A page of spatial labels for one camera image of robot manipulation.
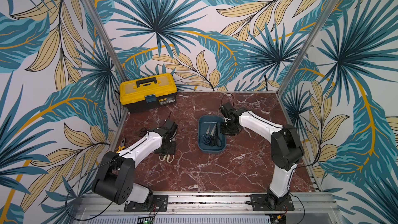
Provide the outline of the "cream handled kitchen scissors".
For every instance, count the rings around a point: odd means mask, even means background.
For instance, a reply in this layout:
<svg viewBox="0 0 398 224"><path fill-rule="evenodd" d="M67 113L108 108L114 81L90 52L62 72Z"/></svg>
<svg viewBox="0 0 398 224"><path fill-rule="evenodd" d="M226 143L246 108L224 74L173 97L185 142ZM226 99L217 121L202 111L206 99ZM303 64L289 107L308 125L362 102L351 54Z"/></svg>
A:
<svg viewBox="0 0 398 224"><path fill-rule="evenodd" d="M171 155L171 154L164 154L161 153L159 155L159 160L161 162L167 162L167 163L172 163L174 161L175 155Z"/></svg>

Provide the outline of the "large black handled scissors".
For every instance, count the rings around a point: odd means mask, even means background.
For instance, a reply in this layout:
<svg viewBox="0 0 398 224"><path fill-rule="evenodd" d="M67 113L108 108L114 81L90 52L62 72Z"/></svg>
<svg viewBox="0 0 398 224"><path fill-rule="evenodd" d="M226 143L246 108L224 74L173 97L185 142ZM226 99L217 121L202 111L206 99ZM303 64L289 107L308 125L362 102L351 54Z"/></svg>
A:
<svg viewBox="0 0 398 224"><path fill-rule="evenodd" d="M210 132L210 136L211 136L211 143L209 146L211 146L211 147L213 147L213 146L221 147L222 146L221 138L218 136L217 124L214 124L214 126Z"/></svg>

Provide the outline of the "teal plastic storage box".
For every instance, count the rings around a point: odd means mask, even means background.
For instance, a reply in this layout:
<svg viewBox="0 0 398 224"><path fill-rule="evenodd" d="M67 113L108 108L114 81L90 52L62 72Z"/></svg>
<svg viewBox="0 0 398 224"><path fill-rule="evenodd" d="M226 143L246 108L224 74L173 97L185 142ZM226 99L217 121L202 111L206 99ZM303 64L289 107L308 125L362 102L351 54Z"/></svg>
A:
<svg viewBox="0 0 398 224"><path fill-rule="evenodd" d="M226 136L221 133L224 119L219 116L205 115L199 119L198 147L203 153L219 154L227 146Z"/></svg>

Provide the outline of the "blue handled scissors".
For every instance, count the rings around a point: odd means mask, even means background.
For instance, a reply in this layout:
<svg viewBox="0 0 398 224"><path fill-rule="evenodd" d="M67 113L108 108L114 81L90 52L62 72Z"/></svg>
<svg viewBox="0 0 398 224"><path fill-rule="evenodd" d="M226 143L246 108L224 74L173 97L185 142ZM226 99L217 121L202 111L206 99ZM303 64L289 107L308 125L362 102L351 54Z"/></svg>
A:
<svg viewBox="0 0 398 224"><path fill-rule="evenodd" d="M209 124L206 133L202 135L199 139L201 143L204 143L205 145L210 145L211 143L211 136L210 136L210 130L211 130L211 123Z"/></svg>

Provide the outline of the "thin black scissors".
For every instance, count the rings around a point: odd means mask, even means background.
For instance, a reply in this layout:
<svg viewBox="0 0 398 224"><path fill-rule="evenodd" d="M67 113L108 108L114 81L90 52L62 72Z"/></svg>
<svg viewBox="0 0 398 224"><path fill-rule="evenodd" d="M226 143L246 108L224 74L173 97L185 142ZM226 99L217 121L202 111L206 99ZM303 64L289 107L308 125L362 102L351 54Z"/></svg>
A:
<svg viewBox="0 0 398 224"><path fill-rule="evenodd" d="M147 129L147 128L141 128L140 129L140 133L139 133L139 137L143 138L145 136L150 136L150 133L153 132L154 129Z"/></svg>

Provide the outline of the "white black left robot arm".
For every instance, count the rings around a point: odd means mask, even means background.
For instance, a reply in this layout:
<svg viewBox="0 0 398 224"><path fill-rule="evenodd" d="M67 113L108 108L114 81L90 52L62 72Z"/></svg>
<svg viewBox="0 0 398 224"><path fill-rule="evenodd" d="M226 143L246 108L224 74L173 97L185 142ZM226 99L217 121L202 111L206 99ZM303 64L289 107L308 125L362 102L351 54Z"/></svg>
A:
<svg viewBox="0 0 398 224"><path fill-rule="evenodd" d="M107 152L97 169L92 192L113 203L154 204L153 191L135 183L136 167L152 153L165 153L175 144L178 125L166 120L157 128L145 131L142 138L128 148Z"/></svg>

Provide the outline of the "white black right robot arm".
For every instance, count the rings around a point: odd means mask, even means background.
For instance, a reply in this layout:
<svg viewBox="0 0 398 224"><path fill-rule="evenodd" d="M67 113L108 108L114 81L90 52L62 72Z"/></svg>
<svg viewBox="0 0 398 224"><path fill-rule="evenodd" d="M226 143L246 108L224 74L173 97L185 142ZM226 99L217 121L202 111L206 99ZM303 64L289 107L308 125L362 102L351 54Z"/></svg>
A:
<svg viewBox="0 0 398 224"><path fill-rule="evenodd" d="M224 117L222 134L234 136L247 128L270 142L271 159L275 166L264 203L271 210L284 206L284 201L289 200L293 173L305 154L295 128L273 123L244 107L235 109L229 102L221 105L220 111Z"/></svg>

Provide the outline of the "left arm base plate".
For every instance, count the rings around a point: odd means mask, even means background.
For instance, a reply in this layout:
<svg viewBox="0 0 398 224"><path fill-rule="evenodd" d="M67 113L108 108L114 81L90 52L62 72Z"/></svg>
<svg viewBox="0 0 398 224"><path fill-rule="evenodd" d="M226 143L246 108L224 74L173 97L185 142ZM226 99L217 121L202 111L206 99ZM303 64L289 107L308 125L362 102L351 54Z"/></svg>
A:
<svg viewBox="0 0 398 224"><path fill-rule="evenodd" d="M124 212L126 213L162 213L167 211L168 195L150 195L144 203L126 201Z"/></svg>

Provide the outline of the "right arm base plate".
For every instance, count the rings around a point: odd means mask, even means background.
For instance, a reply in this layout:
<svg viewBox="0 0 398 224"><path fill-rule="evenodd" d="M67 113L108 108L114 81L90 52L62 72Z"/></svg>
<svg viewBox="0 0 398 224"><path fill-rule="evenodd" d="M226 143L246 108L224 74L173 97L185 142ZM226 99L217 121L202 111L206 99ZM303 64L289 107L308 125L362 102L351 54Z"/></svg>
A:
<svg viewBox="0 0 398 224"><path fill-rule="evenodd" d="M250 195L250 201L248 202L253 211L293 211L295 210L292 199L289 194L278 198L273 194L261 194L261 195Z"/></svg>

